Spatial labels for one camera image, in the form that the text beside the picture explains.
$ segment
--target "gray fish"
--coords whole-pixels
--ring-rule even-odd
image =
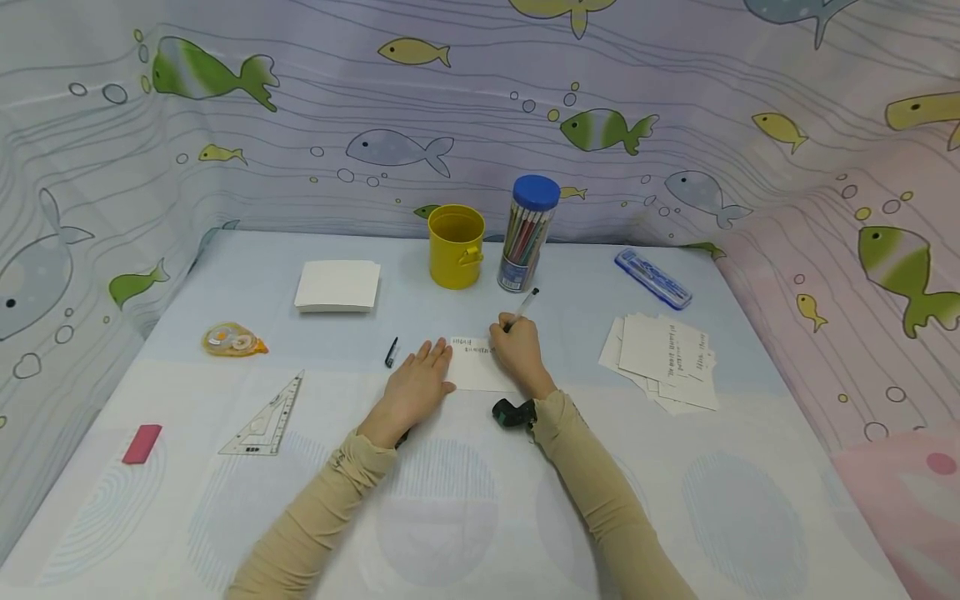
[[[89,231],[60,226],[53,195],[40,190],[40,208],[54,233],[18,250],[0,269],[0,340],[6,340],[43,318],[63,298],[73,276],[67,245],[93,237]]]
[[[840,11],[857,0],[743,0],[747,10],[774,25],[797,23],[807,19],[817,20],[813,35],[813,49],[820,48],[824,41],[827,23]]]
[[[452,137],[438,137],[423,148],[403,133],[369,130],[353,138],[347,146],[347,156],[382,167],[397,167],[426,160],[434,171],[449,178],[450,170],[440,157],[452,148]]]
[[[227,221],[223,224],[222,227],[210,228],[204,234],[204,237],[200,238],[200,246],[197,247],[197,254],[194,256],[193,262],[190,264],[190,268],[187,270],[187,273],[193,271],[193,268],[197,266],[197,261],[200,260],[200,255],[204,253],[206,247],[209,246],[210,242],[213,241],[213,236],[217,234],[217,231],[221,229],[233,230],[240,225],[239,219],[234,219],[233,221]]]
[[[701,171],[674,173],[666,179],[666,188],[680,202],[715,216],[720,229],[733,227],[733,219],[742,219],[753,212],[737,204],[723,206],[720,184]]]

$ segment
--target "yellow cup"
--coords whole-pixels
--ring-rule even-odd
[[[462,290],[480,277],[483,232],[486,223],[476,210],[460,204],[434,209],[426,221],[430,229],[430,276],[438,285]]]

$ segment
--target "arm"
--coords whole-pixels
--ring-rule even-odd
[[[444,381],[453,348],[441,338],[424,342],[390,376],[383,397],[355,433],[276,520],[237,570],[228,600],[299,600],[324,570],[327,558],[360,501],[396,461],[400,437],[425,420],[456,388]]]
[[[497,358],[536,399],[534,439],[564,480],[624,600],[695,599],[623,472],[543,366],[537,326],[520,319],[505,333],[502,327],[512,317],[502,313],[500,323],[491,325]]]

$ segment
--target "blue pencil case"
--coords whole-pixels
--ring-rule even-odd
[[[627,275],[653,292],[654,296],[676,310],[685,309],[693,300],[693,295],[687,292],[680,282],[661,271],[657,265],[640,256],[632,248],[620,252],[613,262],[626,271]]]

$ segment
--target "left hand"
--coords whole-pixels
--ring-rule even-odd
[[[400,437],[414,425],[426,420],[439,407],[447,394],[457,389],[446,378],[453,357],[453,347],[444,338],[432,346],[423,342],[417,354],[407,356],[387,380],[383,397],[373,406],[357,429],[373,445],[393,448]]]

